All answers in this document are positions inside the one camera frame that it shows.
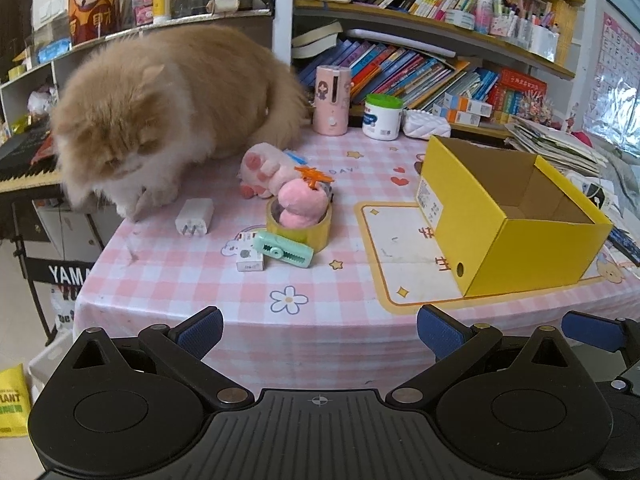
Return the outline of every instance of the fluffy cat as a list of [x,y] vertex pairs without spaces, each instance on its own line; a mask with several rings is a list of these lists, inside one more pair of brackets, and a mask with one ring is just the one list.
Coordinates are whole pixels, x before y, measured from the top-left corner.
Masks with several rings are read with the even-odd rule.
[[259,142],[287,148],[305,115],[301,86],[270,50],[233,28],[189,25],[89,56],[51,131],[72,205],[95,191],[136,219],[176,199],[188,164]]

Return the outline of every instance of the green lid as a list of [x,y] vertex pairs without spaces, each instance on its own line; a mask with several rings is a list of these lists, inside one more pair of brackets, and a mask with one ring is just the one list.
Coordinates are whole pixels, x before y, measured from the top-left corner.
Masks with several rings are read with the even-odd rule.
[[380,108],[394,108],[399,110],[404,107],[402,99],[386,94],[369,94],[365,100],[366,103]]

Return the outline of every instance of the pink checkered tablecloth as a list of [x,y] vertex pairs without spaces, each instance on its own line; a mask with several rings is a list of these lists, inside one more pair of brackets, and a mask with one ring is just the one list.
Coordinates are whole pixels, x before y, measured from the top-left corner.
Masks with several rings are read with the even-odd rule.
[[[101,326],[111,337],[133,336],[153,323],[174,326],[214,304],[225,331],[204,362],[254,393],[363,387],[386,393],[430,365],[433,355],[418,340],[415,309],[394,315],[378,302],[354,206],[412,202],[414,162],[425,146],[402,136],[371,140],[355,129],[342,137],[304,137],[297,152],[335,179],[330,244],[309,269],[266,258],[263,272],[238,272],[235,238],[264,225],[266,201],[240,197],[239,158],[194,168],[176,203],[120,225],[78,297],[75,334]],[[393,171],[398,167],[405,173]],[[216,207],[203,238],[183,237],[174,226],[184,200],[193,197],[211,197]],[[593,280],[481,304],[470,300],[450,314],[513,335],[528,335],[540,324],[558,326],[572,309],[636,317],[640,280],[623,273],[619,284]]]

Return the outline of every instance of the white charger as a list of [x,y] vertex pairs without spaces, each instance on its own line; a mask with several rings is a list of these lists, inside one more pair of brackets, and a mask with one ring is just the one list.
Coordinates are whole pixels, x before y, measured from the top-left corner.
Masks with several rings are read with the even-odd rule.
[[181,235],[204,236],[209,231],[213,209],[210,198],[189,198],[175,219],[175,228]]

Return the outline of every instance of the pink humidifier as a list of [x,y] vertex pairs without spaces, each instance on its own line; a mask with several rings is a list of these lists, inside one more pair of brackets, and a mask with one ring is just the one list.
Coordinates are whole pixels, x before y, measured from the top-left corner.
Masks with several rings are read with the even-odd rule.
[[351,70],[344,66],[316,68],[314,130],[321,135],[338,136],[349,125]]

